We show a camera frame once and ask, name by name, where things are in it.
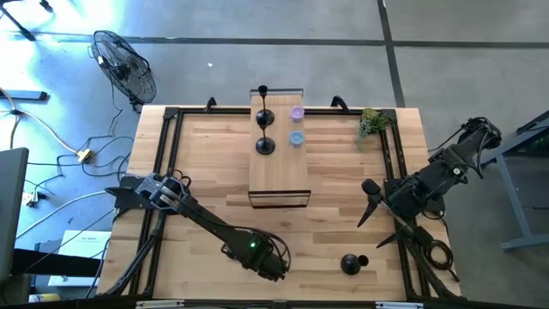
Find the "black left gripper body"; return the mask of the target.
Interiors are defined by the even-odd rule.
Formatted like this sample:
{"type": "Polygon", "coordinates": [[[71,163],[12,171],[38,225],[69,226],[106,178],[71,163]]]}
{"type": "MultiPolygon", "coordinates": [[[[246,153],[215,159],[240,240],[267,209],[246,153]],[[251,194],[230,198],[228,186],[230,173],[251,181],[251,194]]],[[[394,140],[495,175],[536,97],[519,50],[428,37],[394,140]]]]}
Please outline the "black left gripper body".
{"type": "Polygon", "coordinates": [[[288,266],[287,260],[284,260],[278,255],[270,254],[262,260],[256,273],[263,279],[277,282],[286,278],[286,274],[289,270],[288,266]]]}

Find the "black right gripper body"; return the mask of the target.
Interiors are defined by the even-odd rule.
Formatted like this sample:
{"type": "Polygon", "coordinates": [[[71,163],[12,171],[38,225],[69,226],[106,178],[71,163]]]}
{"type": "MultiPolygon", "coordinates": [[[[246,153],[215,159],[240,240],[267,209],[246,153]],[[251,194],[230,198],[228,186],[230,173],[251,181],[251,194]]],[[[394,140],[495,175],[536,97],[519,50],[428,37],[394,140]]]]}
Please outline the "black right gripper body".
{"type": "Polygon", "coordinates": [[[412,241],[419,243],[421,246],[428,246],[431,243],[431,235],[420,226],[413,227],[408,224],[408,220],[415,218],[423,209],[415,196],[407,191],[393,191],[388,197],[385,197],[381,188],[372,179],[366,179],[362,183],[362,190],[368,197],[376,197],[378,205],[383,205],[389,213],[401,224],[397,231],[406,231],[413,233],[412,241]]]}

